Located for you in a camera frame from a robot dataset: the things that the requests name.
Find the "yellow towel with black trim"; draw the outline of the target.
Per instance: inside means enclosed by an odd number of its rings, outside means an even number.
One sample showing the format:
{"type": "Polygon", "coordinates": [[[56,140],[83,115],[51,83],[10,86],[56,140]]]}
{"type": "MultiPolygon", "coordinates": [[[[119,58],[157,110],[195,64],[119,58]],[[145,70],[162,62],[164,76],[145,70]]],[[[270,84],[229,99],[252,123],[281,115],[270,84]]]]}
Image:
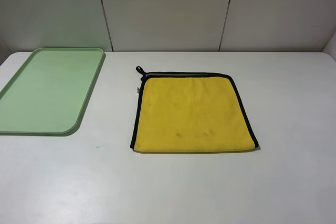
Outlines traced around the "yellow towel with black trim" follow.
{"type": "Polygon", "coordinates": [[[233,78],[210,72],[145,72],[130,147],[138,153],[256,150],[233,78]]]}

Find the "green plastic tray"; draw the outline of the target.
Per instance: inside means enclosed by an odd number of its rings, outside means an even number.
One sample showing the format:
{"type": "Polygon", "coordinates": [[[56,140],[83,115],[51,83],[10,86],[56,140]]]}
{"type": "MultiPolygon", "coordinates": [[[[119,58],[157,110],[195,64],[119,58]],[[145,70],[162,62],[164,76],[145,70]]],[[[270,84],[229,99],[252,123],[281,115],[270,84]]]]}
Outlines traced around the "green plastic tray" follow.
{"type": "Polygon", "coordinates": [[[1,134],[70,134],[81,123],[103,61],[100,48],[33,51],[1,90],[1,134]]]}

